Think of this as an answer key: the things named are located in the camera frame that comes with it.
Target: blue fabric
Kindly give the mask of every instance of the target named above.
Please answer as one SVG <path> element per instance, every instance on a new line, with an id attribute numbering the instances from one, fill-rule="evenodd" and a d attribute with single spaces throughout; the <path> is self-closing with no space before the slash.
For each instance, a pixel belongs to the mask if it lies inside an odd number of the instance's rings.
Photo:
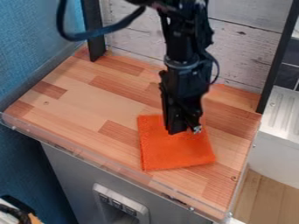
<path id="1" fill-rule="evenodd" d="M 9 95 L 37 71 L 43 75 L 43 67 L 70 45 L 56 31 L 56 8 L 56 0 L 0 1 L 0 106 L 12 103 Z M 67 29 L 83 30 L 79 0 L 70 3 L 67 17 Z M 35 209 L 44 223 L 76 223 L 40 144 L 0 126 L 0 196 L 5 194 Z"/>

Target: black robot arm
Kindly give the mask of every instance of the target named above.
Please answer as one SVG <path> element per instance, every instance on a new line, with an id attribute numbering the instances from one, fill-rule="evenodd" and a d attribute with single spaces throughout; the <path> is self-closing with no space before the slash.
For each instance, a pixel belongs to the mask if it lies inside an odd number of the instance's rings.
<path id="1" fill-rule="evenodd" d="M 60 0 L 57 27 L 60 35 L 70 41 L 81 41 L 130 25 L 149 6 L 157 10 L 161 18 L 166 43 L 164 63 L 166 71 L 160 72 L 159 84 L 163 103 L 165 128 L 169 134 L 191 129 L 201 131 L 199 122 L 203 115 L 202 96 L 219 76 L 219 64 L 205 49 L 212 44 L 213 31 L 207 16 L 208 0 L 126 0 L 140 7 L 117 24 L 82 33 L 64 30 L 66 0 Z M 211 82 L 212 64 L 218 69 Z"/>

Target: wooden floor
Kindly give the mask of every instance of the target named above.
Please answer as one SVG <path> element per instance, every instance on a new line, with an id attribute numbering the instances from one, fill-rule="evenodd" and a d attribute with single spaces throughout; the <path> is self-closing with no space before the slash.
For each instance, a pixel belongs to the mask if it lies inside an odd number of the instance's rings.
<path id="1" fill-rule="evenodd" d="M 233 217 L 246 224 L 298 224 L 299 189 L 249 171 Z"/>
<path id="2" fill-rule="evenodd" d="M 144 172 L 136 118 L 162 113 L 161 67 L 111 55 L 92 63 L 87 55 L 83 48 L 48 74 L 5 111 L 21 122 L 6 122 L 222 220 L 260 123 L 254 113 L 260 96 L 213 86 L 203 104 L 217 162 Z"/>

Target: orange cloth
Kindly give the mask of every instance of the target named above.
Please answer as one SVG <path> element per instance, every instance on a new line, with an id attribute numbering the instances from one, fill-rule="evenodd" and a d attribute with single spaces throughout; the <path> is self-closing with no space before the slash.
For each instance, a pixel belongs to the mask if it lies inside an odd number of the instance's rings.
<path id="1" fill-rule="evenodd" d="M 208 135 L 183 132 L 168 135 L 161 115 L 140 115 L 138 129 L 144 171 L 166 170 L 215 161 Z"/>

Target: black cable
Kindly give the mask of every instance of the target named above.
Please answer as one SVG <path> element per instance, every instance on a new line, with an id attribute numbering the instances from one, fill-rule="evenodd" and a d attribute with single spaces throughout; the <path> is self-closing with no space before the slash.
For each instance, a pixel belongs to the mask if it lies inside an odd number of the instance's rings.
<path id="1" fill-rule="evenodd" d="M 12 215 L 19 220 L 19 224 L 31 224 L 29 216 L 16 208 L 0 204 L 0 212 Z"/>
<path id="2" fill-rule="evenodd" d="M 65 26 L 64 26 L 65 15 L 66 15 L 66 4 L 67 4 L 67 0 L 60 0 L 59 7 L 57 10 L 57 15 L 56 15 L 56 25 L 57 25 L 59 34 L 64 39 L 67 39 L 69 41 L 81 41 L 81 40 L 99 37 L 99 36 L 108 34 L 110 32 L 119 31 L 119 30 L 129 26 L 136 18 L 138 18 L 140 15 L 142 15 L 146 10 L 145 6 L 139 7 L 132 14 L 126 16 L 124 19 L 122 19 L 118 23 L 108 25 L 106 27 L 102 27 L 97 30 L 79 32 L 79 33 L 67 33 L 65 31 Z"/>

